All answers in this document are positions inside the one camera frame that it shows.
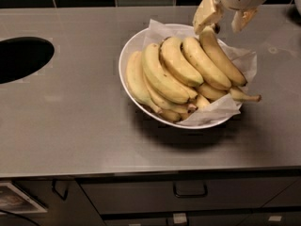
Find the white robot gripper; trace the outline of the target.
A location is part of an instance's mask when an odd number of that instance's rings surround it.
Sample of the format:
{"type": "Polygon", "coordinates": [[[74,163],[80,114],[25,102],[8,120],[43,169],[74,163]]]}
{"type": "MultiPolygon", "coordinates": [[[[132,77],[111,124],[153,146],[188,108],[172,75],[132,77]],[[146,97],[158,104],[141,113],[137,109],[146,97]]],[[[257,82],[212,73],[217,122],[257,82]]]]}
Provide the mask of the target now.
{"type": "Polygon", "coordinates": [[[193,27],[197,35],[208,25],[217,24],[223,17],[223,7],[238,10],[231,22],[234,33],[242,31],[257,14],[257,7],[266,0],[202,0],[193,18],[193,27]]]}

